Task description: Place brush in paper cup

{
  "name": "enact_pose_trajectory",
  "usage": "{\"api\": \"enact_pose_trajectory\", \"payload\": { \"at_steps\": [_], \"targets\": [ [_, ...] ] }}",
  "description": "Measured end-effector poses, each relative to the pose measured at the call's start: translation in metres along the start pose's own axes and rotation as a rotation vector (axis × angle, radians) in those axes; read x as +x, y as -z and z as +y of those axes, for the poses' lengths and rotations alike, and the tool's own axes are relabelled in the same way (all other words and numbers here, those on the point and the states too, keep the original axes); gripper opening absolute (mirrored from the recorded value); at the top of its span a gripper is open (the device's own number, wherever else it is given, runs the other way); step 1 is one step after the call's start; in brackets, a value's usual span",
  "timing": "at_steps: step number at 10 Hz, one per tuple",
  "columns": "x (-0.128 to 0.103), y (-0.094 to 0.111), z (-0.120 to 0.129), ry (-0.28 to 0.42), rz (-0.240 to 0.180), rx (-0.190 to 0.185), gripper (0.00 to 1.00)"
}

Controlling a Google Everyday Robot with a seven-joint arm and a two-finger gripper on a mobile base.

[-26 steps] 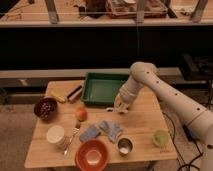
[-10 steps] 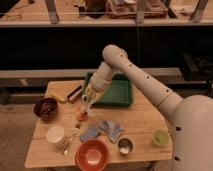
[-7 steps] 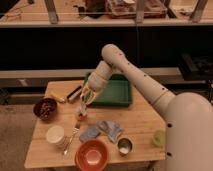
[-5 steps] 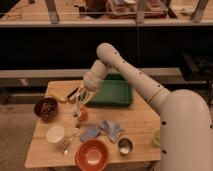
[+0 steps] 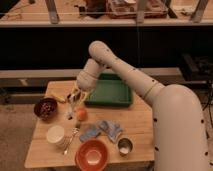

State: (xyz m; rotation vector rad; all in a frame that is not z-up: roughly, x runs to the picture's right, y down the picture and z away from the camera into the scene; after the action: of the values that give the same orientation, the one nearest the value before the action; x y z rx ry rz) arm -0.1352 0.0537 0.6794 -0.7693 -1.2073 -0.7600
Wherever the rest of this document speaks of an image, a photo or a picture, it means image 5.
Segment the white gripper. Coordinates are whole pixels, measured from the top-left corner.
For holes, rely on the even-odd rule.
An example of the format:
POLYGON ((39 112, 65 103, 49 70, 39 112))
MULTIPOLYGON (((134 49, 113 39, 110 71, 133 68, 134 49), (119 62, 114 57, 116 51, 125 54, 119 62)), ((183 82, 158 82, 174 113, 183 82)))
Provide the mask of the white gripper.
MULTIPOLYGON (((96 86, 97 79, 90 74, 81 71, 79 75, 77 76, 77 86, 79 89, 82 90, 79 104, 83 104, 84 101, 87 99, 89 93, 88 91, 91 91, 96 86)), ((69 101, 75 102, 79 99, 80 90, 78 88, 74 88, 72 92, 69 94, 69 101)))

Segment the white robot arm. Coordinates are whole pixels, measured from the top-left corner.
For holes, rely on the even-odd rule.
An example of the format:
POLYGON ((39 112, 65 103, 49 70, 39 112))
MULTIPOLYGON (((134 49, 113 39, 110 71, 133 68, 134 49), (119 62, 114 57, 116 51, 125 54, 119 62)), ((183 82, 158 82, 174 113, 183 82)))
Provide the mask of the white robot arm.
POLYGON ((163 85, 94 41, 90 58, 77 76, 77 87, 89 92, 105 68, 112 69, 151 108, 154 171, 209 171, 204 114, 198 96, 179 84, 163 85))

